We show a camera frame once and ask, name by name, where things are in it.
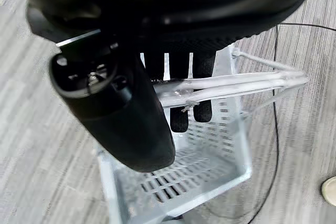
gray wood-grain floor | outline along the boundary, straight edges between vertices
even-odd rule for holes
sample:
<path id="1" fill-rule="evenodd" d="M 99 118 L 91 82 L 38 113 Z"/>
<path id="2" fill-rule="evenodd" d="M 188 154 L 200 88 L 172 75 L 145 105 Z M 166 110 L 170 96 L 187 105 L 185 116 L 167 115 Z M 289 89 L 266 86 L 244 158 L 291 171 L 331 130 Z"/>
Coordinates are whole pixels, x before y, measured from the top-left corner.
<path id="1" fill-rule="evenodd" d="M 25 0 L 0 0 L 0 222 L 108 223 L 92 139 L 50 87 L 47 62 L 57 49 L 29 32 Z M 288 22 L 336 27 L 336 0 L 307 0 Z M 336 175 L 336 32 L 279 26 L 277 60 L 307 72 L 310 82 L 276 103 L 280 164 L 254 223 L 335 223 L 320 195 Z M 275 30 L 243 39 L 248 53 L 273 59 Z M 267 67 L 240 62 L 241 72 Z M 243 98 L 245 107 L 271 92 Z M 195 209 L 208 223 L 246 223 L 274 172 L 272 105 L 252 118 L 252 178 Z"/>

transparent container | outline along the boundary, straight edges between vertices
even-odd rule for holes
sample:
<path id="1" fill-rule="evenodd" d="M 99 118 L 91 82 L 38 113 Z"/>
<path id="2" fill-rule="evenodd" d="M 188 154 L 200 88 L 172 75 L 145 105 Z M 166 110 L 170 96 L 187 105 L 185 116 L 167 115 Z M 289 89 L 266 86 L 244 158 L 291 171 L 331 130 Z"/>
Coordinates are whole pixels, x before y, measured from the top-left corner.
<path id="1" fill-rule="evenodd" d="M 239 56 L 266 64 L 278 71 L 237 74 L 235 58 Z M 234 76 L 224 77 L 223 80 L 231 83 L 222 83 L 219 87 L 225 98 L 211 100 L 211 121 L 196 122 L 193 111 L 190 110 L 187 132 L 173 133 L 176 148 L 173 165 L 153 173 L 138 173 L 98 147 L 101 180 L 109 205 L 110 223 L 154 224 L 169 221 L 251 176 L 244 119 L 288 91 L 302 86 L 307 78 L 302 71 L 251 56 L 233 46 L 217 52 L 213 72 L 213 77 L 230 75 Z M 283 91 L 249 113 L 241 112 L 238 95 L 271 89 Z M 165 114 L 169 122 L 170 109 L 165 109 Z"/>

clear plastic basket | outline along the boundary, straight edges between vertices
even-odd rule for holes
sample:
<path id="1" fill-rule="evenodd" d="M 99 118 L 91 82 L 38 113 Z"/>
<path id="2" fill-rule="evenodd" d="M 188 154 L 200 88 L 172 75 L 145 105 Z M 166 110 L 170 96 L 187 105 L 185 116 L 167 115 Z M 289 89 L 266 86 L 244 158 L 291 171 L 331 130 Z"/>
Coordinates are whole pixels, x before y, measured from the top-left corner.
<path id="1" fill-rule="evenodd" d="M 213 76 L 236 74 L 233 48 L 217 52 Z M 251 176 L 251 161 L 240 98 L 212 100 L 208 123 L 188 111 L 186 133 L 173 133 L 173 165 L 137 173 L 98 150 L 110 223 L 161 223 L 222 194 Z M 165 110 L 169 122 L 169 109 Z"/>

black rubber finger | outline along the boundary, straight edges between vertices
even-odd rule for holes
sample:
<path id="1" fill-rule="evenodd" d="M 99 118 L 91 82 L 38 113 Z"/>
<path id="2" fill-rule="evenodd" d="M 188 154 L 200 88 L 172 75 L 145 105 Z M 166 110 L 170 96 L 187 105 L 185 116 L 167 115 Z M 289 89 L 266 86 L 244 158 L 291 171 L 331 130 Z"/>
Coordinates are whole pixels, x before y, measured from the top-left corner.
<path id="1" fill-rule="evenodd" d="M 188 112 L 182 112 L 184 107 L 170 109 L 170 127 L 173 132 L 183 133 L 188 130 Z"/>
<path id="2" fill-rule="evenodd" d="M 171 79 L 186 79 L 189 72 L 189 54 L 188 53 L 170 53 L 169 54 L 169 72 Z"/>
<path id="3" fill-rule="evenodd" d="M 164 54 L 159 52 L 145 52 L 146 72 L 152 81 L 163 80 Z"/>
<path id="4" fill-rule="evenodd" d="M 194 107 L 194 118 L 197 122 L 207 123 L 212 118 L 211 101 L 200 102 L 199 105 Z"/>
<path id="5" fill-rule="evenodd" d="M 213 53 L 194 53 L 193 58 L 193 78 L 211 77 L 216 52 Z M 194 107 L 194 118 L 197 122 L 207 123 L 212 118 L 211 101 L 203 101 L 198 106 Z"/>
<path id="6" fill-rule="evenodd" d="M 186 79 L 189 71 L 188 53 L 169 54 L 169 72 L 171 79 Z M 170 127 L 173 132 L 183 133 L 188 130 L 188 112 L 182 112 L 183 107 L 170 109 Z"/>

wire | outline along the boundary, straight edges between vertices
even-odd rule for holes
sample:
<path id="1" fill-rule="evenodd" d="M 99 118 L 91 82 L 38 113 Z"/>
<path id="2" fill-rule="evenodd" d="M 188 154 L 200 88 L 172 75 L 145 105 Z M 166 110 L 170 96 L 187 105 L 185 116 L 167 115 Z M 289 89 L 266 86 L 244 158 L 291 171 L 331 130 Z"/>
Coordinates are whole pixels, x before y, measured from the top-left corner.
<path id="1" fill-rule="evenodd" d="M 279 27 L 276 26 L 275 27 L 275 31 L 276 31 L 276 38 L 275 38 L 275 46 L 274 46 L 274 61 L 276 61 L 277 59 L 277 52 L 278 52 L 278 40 L 279 40 Z M 279 131 L 278 131 L 278 119 L 277 119 L 277 109 L 276 109 L 276 105 L 275 105 L 275 102 L 273 102 L 273 111 L 274 111 L 274 120 L 275 120 L 275 132 L 276 132 L 276 165 L 275 165 L 275 168 L 274 168 L 274 173 L 273 173 L 273 177 L 272 177 L 272 181 L 268 187 L 268 190 L 266 192 L 266 195 L 265 195 L 265 199 L 260 203 L 258 203 L 256 206 L 258 207 L 254 207 L 252 210 L 240 215 L 240 216 L 237 216 L 237 217 L 228 217 L 228 216 L 220 216 L 220 215 L 217 215 L 215 214 L 210 208 L 207 208 L 207 210 L 213 214 L 214 216 L 217 216 L 219 218 L 226 218 L 226 219 L 231 219 L 231 220 L 235 220 L 235 219 L 240 219 L 246 215 L 248 215 L 249 213 L 251 213 L 253 210 L 255 209 L 258 209 L 256 211 L 256 213 L 253 215 L 253 217 L 251 218 L 251 220 L 247 223 L 247 224 L 251 224 L 255 218 L 259 215 L 259 213 L 261 212 L 262 208 L 264 207 L 271 191 L 272 191 L 272 188 L 273 188 L 273 185 L 275 183 L 275 179 L 277 177 L 277 174 L 278 174 L 278 167 L 279 167 L 279 156 L 280 156 L 280 153 L 279 153 Z"/>
<path id="2" fill-rule="evenodd" d="M 279 27 L 276 26 L 275 27 L 275 31 L 276 31 L 276 38 L 275 38 L 275 45 L 274 45 L 274 61 L 277 60 L 277 52 L 278 52 L 278 40 L 279 40 Z M 252 219 L 247 223 L 247 224 L 251 224 L 255 218 L 259 215 L 259 213 L 261 212 L 262 208 L 264 207 L 271 191 L 273 188 L 273 185 L 275 183 L 275 179 L 277 177 L 278 174 L 278 167 L 279 167 L 279 157 L 280 157 L 280 146 L 279 146 L 279 130 L 278 130 L 278 118 L 277 118 L 277 107 L 275 105 L 275 102 L 273 102 L 273 112 L 274 112 L 274 122 L 275 122 L 275 134 L 276 134 L 276 149 L 277 149 L 277 156 L 276 156 L 276 164 L 275 164 L 275 168 L 274 168 L 274 173 L 273 173 L 273 178 L 271 181 L 271 184 L 268 187 L 268 190 L 266 192 L 265 195 L 265 199 L 264 201 L 261 203 L 258 211 L 253 215 Z"/>
<path id="3" fill-rule="evenodd" d="M 336 28 L 331 28 L 331 27 L 327 27 L 327 26 L 320 26 L 320 25 L 314 25 L 314 24 L 304 24 L 304 23 L 287 23 L 287 22 L 282 22 L 280 23 L 280 25 L 287 25 L 287 26 L 310 26 L 310 27 L 319 27 L 319 28 L 323 28 L 326 30 L 330 30 L 330 31 L 336 31 Z"/>
<path id="4" fill-rule="evenodd" d="M 287 22 L 283 22 L 283 23 L 280 23 L 280 25 L 287 25 L 287 26 L 308 26 L 308 27 L 318 27 L 318 28 L 323 28 L 323 29 L 326 29 L 326 30 L 330 30 L 330 31 L 336 31 L 336 28 L 331 28 L 331 27 L 327 27 L 327 26 L 320 26 L 320 25 L 314 25 L 314 24 L 305 24 L 305 23 L 287 23 Z M 276 26 L 275 27 L 275 31 L 276 31 L 276 39 L 275 39 L 275 46 L 274 46 L 274 61 L 276 61 L 277 59 L 277 52 L 278 52 L 278 41 L 279 41 L 279 27 Z M 279 157 L 280 157 L 280 146 L 279 146 L 279 130 L 278 130 L 278 118 L 277 118 L 277 108 L 276 108 L 276 104 L 275 102 L 273 102 L 273 112 L 274 112 L 274 121 L 275 121 L 275 132 L 276 132 L 276 149 L 277 149 L 277 157 L 276 157 L 276 165 L 275 165 L 275 168 L 274 168 L 274 174 L 273 174 L 273 178 L 272 178 L 272 181 L 271 181 L 271 184 L 266 192 L 266 196 L 265 196 L 265 199 L 263 200 L 263 202 L 260 204 L 260 206 L 258 207 L 258 210 L 256 211 L 256 213 L 253 215 L 253 217 L 251 218 L 251 220 L 247 223 L 247 224 L 251 224 L 255 219 L 256 217 L 259 215 L 259 213 L 261 212 L 262 208 L 264 207 L 271 191 L 272 191 L 272 188 L 273 188 L 273 185 L 275 183 L 275 179 L 277 177 L 277 174 L 278 174 L 278 167 L 279 167 Z M 253 208 L 251 211 L 241 215 L 241 216 L 238 216 L 236 218 L 231 218 L 231 217 L 226 217 L 226 216 L 219 216 L 215 213 L 213 213 L 213 211 L 211 209 L 209 209 L 207 207 L 208 211 L 210 213 L 212 213 L 213 215 L 219 217 L 219 218 L 227 218 L 227 219 L 240 219 L 246 215 L 248 215 L 250 212 L 252 212 L 254 209 L 257 209 L 257 207 Z"/>

